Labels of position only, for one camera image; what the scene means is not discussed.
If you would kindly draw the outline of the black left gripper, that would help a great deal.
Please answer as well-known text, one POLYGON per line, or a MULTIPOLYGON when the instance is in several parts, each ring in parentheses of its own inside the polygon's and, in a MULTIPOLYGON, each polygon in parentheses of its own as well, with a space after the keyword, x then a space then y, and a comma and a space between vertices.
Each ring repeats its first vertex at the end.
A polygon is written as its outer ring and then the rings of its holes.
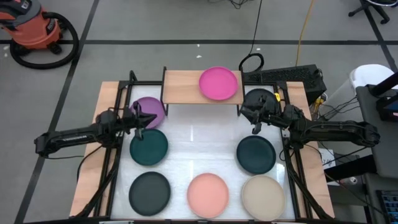
POLYGON ((142 130, 157 118, 156 114, 143 113, 141 105, 133 106, 133 111, 128 106, 123 108, 122 125, 125 133, 134 130, 134 137, 143 140, 142 130))

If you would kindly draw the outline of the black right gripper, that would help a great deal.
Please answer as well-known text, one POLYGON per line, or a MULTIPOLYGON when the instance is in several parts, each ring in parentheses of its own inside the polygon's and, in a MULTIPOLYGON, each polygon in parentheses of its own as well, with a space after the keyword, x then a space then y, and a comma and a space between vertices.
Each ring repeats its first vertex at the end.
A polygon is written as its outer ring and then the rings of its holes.
POLYGON ((254 94, 248 99, 248 107, 242 105, 240 113, 250 122, 256 123, 252 129, 252 134, 261 131, 262 123, 280 123, 279 102, 274 94, 254 94))

